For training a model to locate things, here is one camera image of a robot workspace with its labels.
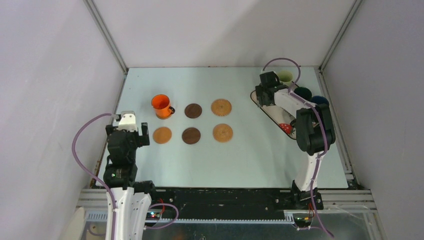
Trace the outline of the orange mug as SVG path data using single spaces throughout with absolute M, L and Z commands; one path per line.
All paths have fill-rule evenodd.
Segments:
M 171 106 L 169 97 L 165 94 L 154 96 L 151 100 L 151 105 L 156 116 L 161 120 L 168 119 L 175 113 L 175 109 Z

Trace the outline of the dark wood coaster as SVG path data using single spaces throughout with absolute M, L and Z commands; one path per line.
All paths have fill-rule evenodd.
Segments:
M 183 131 L 181 138 L 184 143 L 193 145 L 201 139 L 201 132 L 195 127 L 189 127 Z
M 198 118 L 202 112 L 202 107 L 197 103 L 190 103 L 184 109 L 184 114 L 190 119 Z

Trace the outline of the scalloped light wood coaster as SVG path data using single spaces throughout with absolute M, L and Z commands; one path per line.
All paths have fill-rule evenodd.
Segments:
M 212 102 L 210 108 L 214 115 L 224 117 L 231 113 L 232 104 L 227 99 L 219 98 Z

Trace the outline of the patterned light wood coaster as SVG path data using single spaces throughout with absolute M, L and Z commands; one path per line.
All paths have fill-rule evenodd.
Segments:
M 227 143 L 233 138 L 233 129 L 225 123 L 217 124 L 212 131 L 213 138 L 219 143 Z

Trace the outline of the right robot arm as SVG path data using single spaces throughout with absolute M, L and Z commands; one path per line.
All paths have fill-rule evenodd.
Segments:
M 306 87 L 282 82 L 274 71 L 262 72 L 259 79 L 250 98 L 306 154 L 290 190 L 291 204 L 304 209 L 317 195 L 321 162 L 336 140 L 329 104 Z

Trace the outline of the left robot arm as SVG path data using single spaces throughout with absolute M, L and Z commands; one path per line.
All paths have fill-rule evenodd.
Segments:
M 151 180 L 137 182 L 136 152 L 150 144 L 146 122 L 130 131 L 108 125 L 106 168 L 103 180 L 108 187 L 107 240 L 140 240 L 149 208 L 156 206 L 158 194 Z

